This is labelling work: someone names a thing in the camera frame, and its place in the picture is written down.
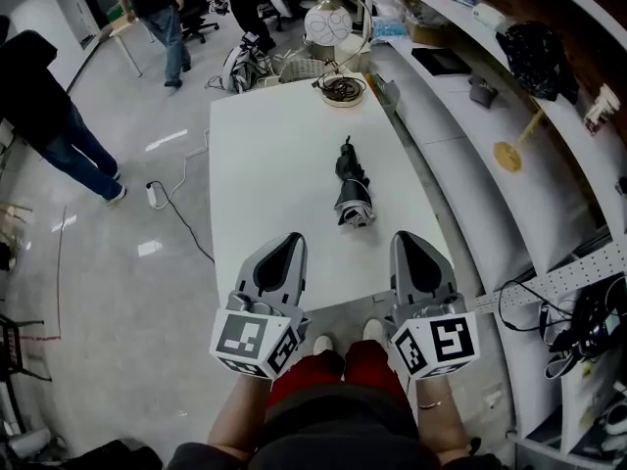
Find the person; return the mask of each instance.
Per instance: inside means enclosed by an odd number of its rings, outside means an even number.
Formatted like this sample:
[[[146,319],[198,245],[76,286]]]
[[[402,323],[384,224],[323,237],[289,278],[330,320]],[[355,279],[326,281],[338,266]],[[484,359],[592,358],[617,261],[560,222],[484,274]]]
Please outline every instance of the person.
[[[0,120],[5,118],[50,164],[100,195],[107,205],[126,195],[116,160],[85,125],[48,66],[57,49],[36,31],[7,40],[9,18],[0,17]]]
[[[259,48],[267,53],[276,47],[264,20],[260,18],[257,8],[263,0],[229,0],[231,11],[239,27],[246,33],[253,33],[260,38]]]
[[[174,1],[178,10],[182,11],[185,2]],[[171,0],[120,0],[128,22],[133,23],[139,18],[168,50],[165,87],[178,89],[183,85],[181,70],[191,70],[191,56],[183,43],[178,12],[171,3]]]
[[[418,426],[387,364],[385,333],[369,320],[343,359],[327,336],[272,385],[241,375],[207,443],[180,446],[168,470],[501,470],[468,455],[445,377],[416,382]]]

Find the folded umbrella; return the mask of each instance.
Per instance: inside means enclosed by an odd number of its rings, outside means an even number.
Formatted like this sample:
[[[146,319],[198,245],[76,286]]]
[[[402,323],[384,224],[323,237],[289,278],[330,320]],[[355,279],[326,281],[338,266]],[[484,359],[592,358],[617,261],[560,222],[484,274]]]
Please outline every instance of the folded umbrella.
[[[335,173],[342,180],[342,190],[335,203],[335,210],[340,213],[338,224],[349,223],[354,228],[360,228],[372,224],[376,216],[368,191],[370,180],[365,176],[350,140],[351,136],[342,145],[342,155],[335,163]]]

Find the black bag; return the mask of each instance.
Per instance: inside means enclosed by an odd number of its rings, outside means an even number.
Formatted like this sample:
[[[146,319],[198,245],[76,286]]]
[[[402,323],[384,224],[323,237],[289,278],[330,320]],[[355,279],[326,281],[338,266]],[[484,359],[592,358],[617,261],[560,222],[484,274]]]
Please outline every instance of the black bag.
[[[561,40],[545,24],[519,23],[497,40],[507,55],[509,69],[520,86],[532,96],[555,101],[562,94],[573,105],[579,86],[566,61]]]

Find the tiled floor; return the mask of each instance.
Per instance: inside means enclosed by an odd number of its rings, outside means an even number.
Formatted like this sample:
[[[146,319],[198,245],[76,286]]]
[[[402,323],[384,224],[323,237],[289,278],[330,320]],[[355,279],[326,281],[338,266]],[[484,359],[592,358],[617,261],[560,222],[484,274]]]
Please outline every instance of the tiled floor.
[[[190,42],[193,70],[175,94],[162,86],[163,49],[149,43],[138,27],[125,40],[143,77],[135,77],[109,41],[76,83],[74,102],[120,163],[129,194],[119,205],[105,208],[31,150],[20,152],[19,143],[16,153],[24,158],[12,159],[0,180],[0,197],[34,209],[21,228],[18,265],[0,280],[6,291],[2,312],[15,319],[44,318],[40,335],[59,331],[57,262],[63,231],[62,339],[27,345],[29,367],[48,371],[54,383],[27,378],[16,383],[30,423],[46,423],[74,454],[130,437],[169,459],[178,444],[206,437],[235,380],[208,355],[218,305],[214,268],[174,211],[148,206],[144,189],[153,179],[169,189],[180,180],[183,156],[204,145],[210,103],[226,95],[204,85],[221,72],[241,31],[231,16],[217,20],[221,28],[207,44]],[[300,32],[275,33],[275,39],[293,44]],[[156,140],[183,130],[186,135],[146,151]],[[419,153],[406,134],[402,138],[450,244],[459,286],[472,298],[480,288],[457,225]],[[194,158],[173,201],[211,252],[208,180],[207,155]],[[473,435],[483,435],[487,447],[504,453],[511,416],[506,372],[493,321],[486,318],[481,325],[489,352],[453,383]],[[505,401],[497,405],[505,414],[500,423],[492,423],[497,417],[483,400],[495,389],[504,393]]]

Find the shelf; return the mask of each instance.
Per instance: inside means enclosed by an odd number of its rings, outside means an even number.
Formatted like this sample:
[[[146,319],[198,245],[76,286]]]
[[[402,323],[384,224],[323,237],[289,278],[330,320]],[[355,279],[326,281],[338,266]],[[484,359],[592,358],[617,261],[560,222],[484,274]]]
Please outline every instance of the shelf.
[[[420,1],[449,19],[509,70],[506,54],[501,49],[495,32],[474,19],[469,8],[452,0]],[[582,115],[587,108],[585,101],[580,102],[578,107],[573,107],[561,95],[555,102],[537,98],[535,101],[561,134],[581,166],[597,197],[613,239],[622,238],[627,230],[627,206],[626,201],[614,190],[614,185],[622,175],[627,152],[615,130],[607,124],[601,133],[592,137],[582,122]]]
[[[519,148],[521,171],[509,172],[495,160],[495,143],[513,143],[532,114],[493,71],[459,53],[474,71],[501,90],[492,107],[486,109],[468,97],[468,75],[433,76],[411,55],[411,49],[418,45],[408,39],[395,40],[391,45],[468,136],[501,190],[539,274],[547,273],[594,233],[583,196],[542,127]]]
[[[586,11],[605,30],[612,35],[616,41],[627,50],[627,30],[612,15],[606,11],[595,0],[572,0],[575,4]]]
[[[373,70],[401,92],[397,114],[418,145],[458,221],[484,288],[496,291],[531,266],[494,179],[456,121],[391,48],[372,48]]]
[[[578,456],[576,454],[563,455],[559,452],[558,449],[546,446],[543,443],[532,441],[530,439],[521,438],[513,432],[509,432],[507,434],[507,438],[510,441],[519,444],[520,446],[526,447],[552,459],[556,459],[557,461],[563,461],[564,463],[572,465],[576,468],[585,468],[588,470],[613,470],[614,468],[616,468],[616,465],[614,465],[613,463],[597,461],[595,459]]]
[[[526,329],[538,325],[540,304],[503,310],[505,319]],[[520,333],[507,329],[495,315],[516,412],[516,432],[524,439],[545,422],[561,405],[560,383],[545,378],[545,366],[551,359],[549,347],[537,332]]]
[[[616,394],[612,381],[618,376],[620,358],[619,350],[606,352],[595,363],[578,363],[561,378],[562,454],[577,446]]]

